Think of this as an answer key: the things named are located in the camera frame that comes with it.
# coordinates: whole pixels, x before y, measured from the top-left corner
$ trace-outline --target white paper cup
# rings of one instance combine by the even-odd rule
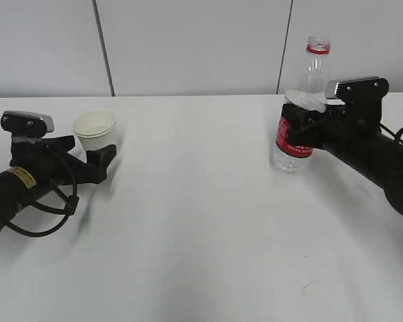
[[[116,118],[113,113],[94,109],[76,119],[73,132],[85,151],[96,151],[110,144],[117,144],[115,125]]]

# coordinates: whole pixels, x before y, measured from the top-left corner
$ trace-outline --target white table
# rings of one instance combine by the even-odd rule
[[[403,321],[403,217],[324,152],[304,173],[269,163],[282,96],[0,99],[53,116],[55,135],[107,108],[115,178],[30,239],[0,234],[0,321]],[[384,99],[403,125],[403,94]],[[0,172],[10,160],[0,128]],[[60,204],[54,196],[45,202]],[[15,222],[58,221],[26,209]]]

